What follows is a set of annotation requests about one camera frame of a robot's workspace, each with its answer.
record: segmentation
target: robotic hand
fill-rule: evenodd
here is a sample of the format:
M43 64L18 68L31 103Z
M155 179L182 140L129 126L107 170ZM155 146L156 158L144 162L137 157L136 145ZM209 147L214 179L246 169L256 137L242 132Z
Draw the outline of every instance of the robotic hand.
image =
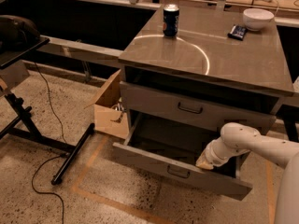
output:
M202 169L222 166L231 157L254 152L284 168L280 183L275 224L299 220L299 144L262 136L258 130L239 123L227 123L221 137L209 143L196 162Z

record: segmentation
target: concrete floor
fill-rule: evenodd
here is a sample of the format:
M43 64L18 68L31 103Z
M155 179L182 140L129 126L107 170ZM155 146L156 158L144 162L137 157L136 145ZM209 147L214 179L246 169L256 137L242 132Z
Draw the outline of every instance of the concrete floor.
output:
M24 99L24 106L33 107L32 119L38 129L48 137L62 140L60 124L50 110L45 82L38 72L30 71L30 75L13 91ZM50 84L54 110L64 125L64 138L75 145L93 122L93 109L84 107L98 88L62 71L45 78ZM15 114L4 98L0 99L0 106L2 129ZM287 138L279 120L268 135ZM50 181L64 162L62 158L48 162L37 174L36 189L55 192L64 200L64 223L273 223L282 170L263 158L251 153L246 159L241 178L250 182L253 190L243 201L236 201L122 166L114 160L113 142L122 140L104 133L91 136L61 185L53 186ZM39 195L31 187L39 165L60 153L11 135L0 141L1 224L62 223L58 197Z

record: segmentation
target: blue soda can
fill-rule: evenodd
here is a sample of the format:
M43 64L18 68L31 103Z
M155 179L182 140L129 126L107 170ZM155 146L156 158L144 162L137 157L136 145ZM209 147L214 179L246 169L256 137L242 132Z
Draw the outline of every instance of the blue soda can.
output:
M164 7L163 32L165 36L175 36L178 32L179 8L176 4L167 4Z

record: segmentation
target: white bowl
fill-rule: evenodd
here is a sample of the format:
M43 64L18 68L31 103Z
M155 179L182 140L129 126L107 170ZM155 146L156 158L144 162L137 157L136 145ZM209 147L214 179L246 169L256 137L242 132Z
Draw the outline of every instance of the white bowl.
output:
M249 8L243 12L243 22L251 31L260 31L273 18L273 13L264 9Z

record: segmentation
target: drawer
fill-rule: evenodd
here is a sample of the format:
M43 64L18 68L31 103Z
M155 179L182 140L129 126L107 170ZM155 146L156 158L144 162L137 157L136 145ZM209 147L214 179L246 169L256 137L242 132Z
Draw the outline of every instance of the drawer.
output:
M216 104L166 91L121 82L127 109L218 131L227 122L239 122L266 134L276 117L242 108Z
M195 166L206 145L218 137L212 131L139 114L124 144L113 144L113 153L119 163L242 200L252 186L237 176L238 158L213 171Z

